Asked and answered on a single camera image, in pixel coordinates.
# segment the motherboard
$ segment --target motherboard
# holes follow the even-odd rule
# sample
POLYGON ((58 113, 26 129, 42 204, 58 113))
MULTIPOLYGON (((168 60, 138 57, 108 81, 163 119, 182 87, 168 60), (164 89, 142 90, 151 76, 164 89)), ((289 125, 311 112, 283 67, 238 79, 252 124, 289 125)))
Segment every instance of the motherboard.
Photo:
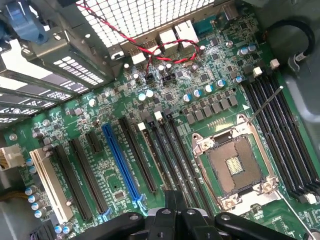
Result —
POLYGON ((6 131, 31 162, 25 185, 42 185, 34 202, 51 206, 42 220, 72 223, 72 238, 126 212, 147 216, 180 190, 211 217, 228 211, 296 239, 300 220, 319 228, 320 164, 253 10, 239 12, 193 23, 195 60, 154 59, 146 74, 128 59, 113 83, 6 131))

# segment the white pci slot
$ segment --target white pci slot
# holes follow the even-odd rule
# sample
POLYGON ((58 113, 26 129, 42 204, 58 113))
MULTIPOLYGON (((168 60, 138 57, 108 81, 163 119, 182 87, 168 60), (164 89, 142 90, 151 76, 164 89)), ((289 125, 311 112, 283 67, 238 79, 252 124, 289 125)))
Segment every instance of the white pci slot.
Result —
POLYGON ((50 159, 45 157, 45 152, 42 148, 31 151, 30 156, 59 224, 67 222, 74 214, 70 206, 66 205, 67 199, 65 193, 59 183, 50 159))

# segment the black cable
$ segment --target black cable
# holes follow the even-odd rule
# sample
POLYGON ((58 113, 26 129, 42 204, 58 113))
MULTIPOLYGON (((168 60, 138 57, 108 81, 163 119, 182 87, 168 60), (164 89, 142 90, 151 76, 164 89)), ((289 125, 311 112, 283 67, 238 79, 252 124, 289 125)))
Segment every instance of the black cable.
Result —
POLYGON ((312 31, 309 25, 299 20, 284 19, 284 20, 277 21, 266 29, 265 35, 267 35, 269 32, 271 32, 274 29, 281 28, 284 26, 293 26, 293 27, 299 28, 307 36, 308 47, 303 52, 304 56, 308 56, 314 51, 315 45, 316 45, 315 33, 312 31))

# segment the blue pcie slot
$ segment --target blue pcie slot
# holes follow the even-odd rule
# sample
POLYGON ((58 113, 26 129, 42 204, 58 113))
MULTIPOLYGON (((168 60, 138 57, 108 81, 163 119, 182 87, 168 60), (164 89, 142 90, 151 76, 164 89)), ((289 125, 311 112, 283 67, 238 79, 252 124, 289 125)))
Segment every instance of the blue pcie slot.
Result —
POLYGON ((108 143, 111 152, 114 156, 115 163, 124 179, 125 185, 129 190, 131 198, 133 202, 136 202, 140 199, 141 195, 139 194, 139 191, 136 187, 136 183, 129 171, 126 159, 122 150, 120 149, 120 145, 114 134, 114 131, 109 123, 102 125, 102 131, 106 139, 106 142, 108 143))

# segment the red and black wire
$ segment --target red and black wire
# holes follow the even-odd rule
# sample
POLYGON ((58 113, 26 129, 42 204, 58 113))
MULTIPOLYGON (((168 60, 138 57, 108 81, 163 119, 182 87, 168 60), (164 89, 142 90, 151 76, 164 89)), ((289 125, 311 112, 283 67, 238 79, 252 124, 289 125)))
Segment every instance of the red and black wire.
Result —
POLYGON ((80 8, 83 8, 85 10, 87 10, 87 12, 93 16, 95 19, 99 19, 103 24, 107 25, 109 28, 111 28, 113 31, 117 32, 121 37, 123 37, 124 39, 128 40, 131 44, 135 45, 141 52, 146 53, 148 55, 150 55, 149 61, 146 65, 146 73, 148 74, 149 71, 149 66, 152 62, 152 58, 156 58, 160 61, 164 61, 167 63, 174 63, 174 64, 181 64, 181 63, 185 63, 188 61, 192 61, 197 57, 197 54, 199 53, 199 46, 197 45, 197 43, 195 43, 192 40, 189 39, 177 39, 175 41, 170 41, 170 42, 164 42, 161 43, 160 45, 158 45, 158 47, 154 50, 154 51, 150 51, 146 48, 144 48, 144 46, 142 46, 141 44, 138 44, 136 40, 134 40, 131 37, 126 36, 123 32, 121 32, 120 30, 118 30, 115 26, 111 25, 105 18, 103 18, 102 16, 98 16, 86 3, 86 0, 83 0, 82 4, 77 4, 76 5, 80 8), (181 59, 172 59, 169 57, 165 57, 163 55, 155 55, 156 50, 162 48, 164 45, 168 45, 168 44, 176 44, 176 43, 190 43, 192 45, 194 45, 195 48, 195 52, 190 56, 190 57, 185 57, 185 58, 181 58, 181 59))

